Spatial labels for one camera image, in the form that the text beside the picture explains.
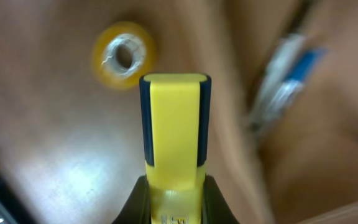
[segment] tape roll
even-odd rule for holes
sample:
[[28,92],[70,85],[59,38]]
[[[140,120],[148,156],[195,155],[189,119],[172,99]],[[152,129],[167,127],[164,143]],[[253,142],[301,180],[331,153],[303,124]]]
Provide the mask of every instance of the tape roll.
[[153,38],[134,22],[117,22],[96,41],[93,67],[105,85],[126,89],[139,83],[156,59]]

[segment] roll of tape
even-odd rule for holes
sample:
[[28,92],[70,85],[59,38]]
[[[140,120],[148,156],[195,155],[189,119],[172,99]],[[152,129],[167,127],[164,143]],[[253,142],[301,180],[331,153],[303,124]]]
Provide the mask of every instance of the roll of tape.
[[156,59],[153,38],[134,22],[117,22],[96,41],[93,67],[107,86],[126,89],[139,83]]

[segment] yellow tape roll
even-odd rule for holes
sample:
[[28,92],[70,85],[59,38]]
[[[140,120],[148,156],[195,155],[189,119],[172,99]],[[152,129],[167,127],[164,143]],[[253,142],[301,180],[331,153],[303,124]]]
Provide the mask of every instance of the yellow tape roll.
[[[120,51],[127,54],[124,61],[120,60]],[[150,71],[155,59],[154,40],[146,30],[133,22],[117,22],[99,36],[92,63],[102,83],[126,89],[138,84],[139,78]]]

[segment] yellow object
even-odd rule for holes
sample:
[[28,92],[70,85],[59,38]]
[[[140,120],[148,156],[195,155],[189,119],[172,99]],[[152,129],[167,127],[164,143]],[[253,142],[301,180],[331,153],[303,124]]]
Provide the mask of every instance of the yellow object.
[[[115,62],[117,47],[123,46],[131,53],[129,68]],[[93,70],[105,85],[126,89],[138,84],[139,78],[150,71],[156,60],[153,38],[140,25],[133,22],[117,22],[106,29],[93,49]]]
[[202,74],[151,74],[152,223],[200,223],[206,164],[197,166]]

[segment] yellow plastic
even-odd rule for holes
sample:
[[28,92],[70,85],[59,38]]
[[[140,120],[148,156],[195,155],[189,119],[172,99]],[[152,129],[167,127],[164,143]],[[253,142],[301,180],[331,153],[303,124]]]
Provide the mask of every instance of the yellow plastic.
[[152,223],[200,223],[206,164],[197,167],[201,74],[151,74]]
[[[144,44],[146,55],[142,66],[133,75],[126,79],[120,79],[113,72],[104,69],[102,66],[103,52],[108,44],[120,34],[133,34],[137,36]],[[106,29],[96,41],[93,49],[92,64],[93,70],[103,84],[115,89],[127,89],[136,86],[139,78],[152,69],[156,60],[156,46],[153,38],[140,25],[134,22],[117,22]]]

